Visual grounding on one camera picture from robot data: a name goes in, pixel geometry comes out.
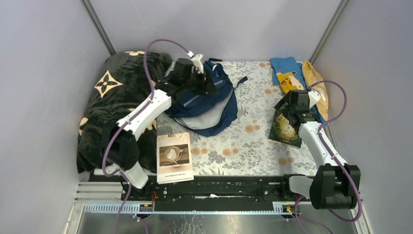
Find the dark green gold book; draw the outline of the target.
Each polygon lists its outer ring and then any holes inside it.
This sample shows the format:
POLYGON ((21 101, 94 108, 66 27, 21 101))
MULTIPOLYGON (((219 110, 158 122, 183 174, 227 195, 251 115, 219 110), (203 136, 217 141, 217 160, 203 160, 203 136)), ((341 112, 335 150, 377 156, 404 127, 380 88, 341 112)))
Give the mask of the dark green gold book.
POLYGON ((288 119, 283 116, 282 112, 285 107, 286 104, 275 110, 268 138, 272 141, 299 149, 302 146, 302 139, 289 124, 288 119))

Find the navy blue student backpack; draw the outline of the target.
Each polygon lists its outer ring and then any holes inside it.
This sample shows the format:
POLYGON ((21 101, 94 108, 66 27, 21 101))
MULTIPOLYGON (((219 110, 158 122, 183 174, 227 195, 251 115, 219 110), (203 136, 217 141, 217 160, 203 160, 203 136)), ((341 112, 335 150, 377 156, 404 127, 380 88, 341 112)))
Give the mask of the navy blue student backpack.
POLYGON ((245 76, 234 86, 220 62, 217 58, 209 58, 204 62, 204 69, 211 73, 213 85, 218 92, 201 96, 192 91, 186 92, 165 111, 168 117, 182 127, 205 137, 218 135, 237 119, 235 89, 248 80, 245 76))

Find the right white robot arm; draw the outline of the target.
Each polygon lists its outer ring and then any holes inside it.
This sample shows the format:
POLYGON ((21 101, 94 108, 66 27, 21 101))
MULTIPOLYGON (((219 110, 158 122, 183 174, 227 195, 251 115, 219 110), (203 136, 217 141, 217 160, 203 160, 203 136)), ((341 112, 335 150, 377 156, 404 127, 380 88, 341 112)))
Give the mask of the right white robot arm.
POLYGON ((316 91, 290 90, 275 105, 309 149, 317 172, 313 178, 289 175, 279 188, 281 198, 293 200, 302 195, 317 210, 350 210, 360 207, 361 171, 350 165, 328 139, 321 120, 311 109, 319 101, 316 91))

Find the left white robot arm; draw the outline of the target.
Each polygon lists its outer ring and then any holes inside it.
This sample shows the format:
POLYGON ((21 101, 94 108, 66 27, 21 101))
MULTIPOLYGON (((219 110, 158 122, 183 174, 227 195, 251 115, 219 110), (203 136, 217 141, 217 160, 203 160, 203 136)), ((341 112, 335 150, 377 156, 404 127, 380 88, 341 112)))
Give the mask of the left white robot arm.
POLYGON ((201 54, 189 59, 179 58, 170 73, 150 87, 148 98, 117 122, 105 123, 101 136, 104 175, 110 177, 114 174, 107 173, 107 162, 116 165, 115 173, 120 173, 127 184, 133 186, 132 194, 139 200, 146 200, 151 194, 150 185, 146 184, 149 177, 138 159, 137 140, 143 131, 186 92, 196 95, 217 92, 210 72, 204 69, 201 54))

